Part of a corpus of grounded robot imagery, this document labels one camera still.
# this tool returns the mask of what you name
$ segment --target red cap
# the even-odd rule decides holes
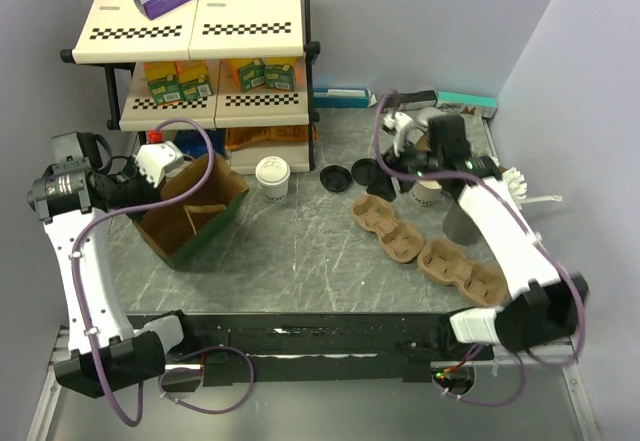
[[[164,136],[160,131],[154,131],[153,129],[149,131],[149,143],[158,144],[164,141]]]

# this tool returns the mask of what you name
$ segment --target cardboard cup holder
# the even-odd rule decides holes
[[[435,282],[455,286],[476,306],[496,306],[507,296],[507,280],[499,269],[470,261],[448,239],[427,243],[418,255],[418,267]]]
[[[411,224],[398,220],[391,203],[367,194],[353,203],[351,214],[365,231],[378,235],[382,249],[394,261],[408,263],[422,250],[424,238]]]

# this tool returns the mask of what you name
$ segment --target shelving rack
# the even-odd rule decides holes
[[[208,129],[307,125],[308,141],[264,142],[232,151],[229,161],[241,174],[252,173],[262,157],[276,154],[292,171],[315,168],[312,65],[320,43],[311,37],[310,0],[192,0],[150,20],[132,0],[94,0],[76,47],[64,49],[66,63],[105,71],[110,119],[107,127],[145,132],[172,117],[187,117]],[[304,57],[293,92],[264,86],[242,93],[225,58]],[[214,95],[192,102],[155,106],[144,78],[143,61],[206,59]],[[120,114],[115,70],[131,73]],[[177,129],[188,129],[188,125]]]

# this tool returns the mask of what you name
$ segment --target white wall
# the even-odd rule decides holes
[[[316,84],[496,96],[548,2],[312,0]]]
[[[591,286],[587,377],[606,439],[638,439],[640,0],[552,0],[499,98],[507,165],[562,206],[530,212]]]
[[[61,48],[75,42],[83,18],[78,0],[0,3],[3,440],[26,437],[56,332],[66,323],[55,256],[26,193],[52,162],[51,136],[96,131],[108,117],[101,72],[64,65],[58,57]],[[118,133],[116,139],[123,136]]]

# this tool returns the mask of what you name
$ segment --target white shelf panel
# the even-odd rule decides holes
[[[198,0],[193,59],[302,56],[301,0]]]
[[[148,19],[133,0],[94,0],[73,49],[78,64],[189,58],[198,0]]]
[[[262,158],[267,156],[280,156],[289,163],[294,173],[309,171],[309,145],[306,141],[299,143],[264,141],[229,153],[231,169],[238,174],[255,174],[256,166]]]
[[[218,128],[295,126],[309,124],[307,76],[304,63],[296,76],[295,91],[279,91],[259,86],[243,93],[226,66],[220,66],[218,91]]]
[[[203,128],[215,129],[214,122],[220,77],[220,62],[207,61],[209,76],[214,94],[196,101],[180,102],[164,106],[156,106],[147,86],[142,63],[136,65],[131,79],[131,88],[120,119],[122,131],[148,131],[154,129],[162,121],[172,118],[191,118]],[[189,124],[175,124],[172,130],[193,129]]]

